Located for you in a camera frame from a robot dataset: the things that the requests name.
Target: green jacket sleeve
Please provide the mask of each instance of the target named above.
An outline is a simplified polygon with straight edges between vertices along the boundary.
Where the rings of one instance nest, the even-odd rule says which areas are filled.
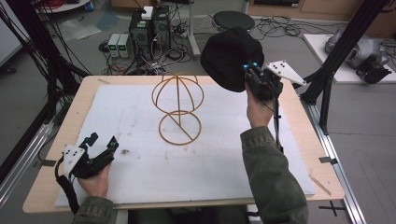
[[[306,223],[308,208],[303,190],[268,128],[241,133],[241,142],[250,188],[262,222]]]
[[[110,223],[113,202],[105,198],[88,197],[78,209],[73,224]]]

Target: black hat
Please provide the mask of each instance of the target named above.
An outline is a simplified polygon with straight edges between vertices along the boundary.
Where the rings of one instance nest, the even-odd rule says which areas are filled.
[[[242,66],[248,61],[263,65],[262,44],[240,27],[211,36],[201,54],[201,66],[213,80],[229,91],[245,90]]]

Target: stool seat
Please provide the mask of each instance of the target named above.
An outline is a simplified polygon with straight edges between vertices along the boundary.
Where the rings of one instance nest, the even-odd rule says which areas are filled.
[[[213,26],[219,31],[234,27],[241,27],[250,31],[255,26],[254,20],[249,15],[239,11],[221,11],[213,16]]]

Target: floor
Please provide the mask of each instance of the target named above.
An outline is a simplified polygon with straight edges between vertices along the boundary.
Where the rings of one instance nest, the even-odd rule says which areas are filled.
[[[106,2],[98,2],[94,12],[77,9],[59,13],[58,22],[75,18],[82,25],[99,24],[109,15]],[[106,68],[106,59],[98,46],[113,33],[127,32],[130,13],[117,11],[118,18],[107,24],[106,30],[81,40],[68,40],[66,43],[78,56],[81,62],[95,75],[100,75]],[[210,18],[207,16],[195,18],[195,26],[202,27],[196,33],[199,49],[202,50],[205,41],[213,33]],[[323,29],[335,32],[343,24],[334,22],[312,21]],[[305,27],[303,33],[318,32],[313,27]],[[251,33],[256,38],[262,38],[257,28]],[[59,38],[54,38],[60,46]],[[286,60],[290,66],[302,77],[306,77],[319,69],[320,63],[306,43],[297,37],[265,37],[261,40],[266,62]],[[35,116],[46,103],[46,82],[35,68],[30,57],[20,51],[12,59],[17,69],[15,74],[2,71],[0,74],[0,162],[3,162],[11,149],[17,144],[24,131],[29,127]],[[192,71],[195,75],[205,75],[199,64],[199,59],[192,59],[187,63],[170,65],[170,70],[177,73]],[[367,223],[396,223],[396,95],[395,84],[334,84],[332,85],[332,99],[330,103],[328,128],[332,143],[337,150],[346,176],[357,197],[358,203]],[[43,148],[41,155],[45,157],[50,144]],[[70,223],[71,213],[61,214],[25,214],[22,205],[30,187],[32,186],[39,168],[32,166],[23,176],[21,182],[9,196],[0,210],[0,220],[7,223]],[[310,202],[309,223],[350,223],[347,213],[342,210],[342,202],[332,202],[340,210],[331,210],[331,202]]]

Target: person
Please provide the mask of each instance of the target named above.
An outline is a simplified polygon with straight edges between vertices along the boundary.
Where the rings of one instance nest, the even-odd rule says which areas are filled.
[[[242,155],[249,185],[264,224],[307,223],[308,208],[303,190],[289,171],[288,159],[277,149],[268,124],[273,116],[272,102],[257,100],[248,85],[247,118],[251,129],[241,133]],[[79,184],[89,197],[74,218],[78,223],[108,223],[113,202],[106,199],[107,166],[98,176]]]

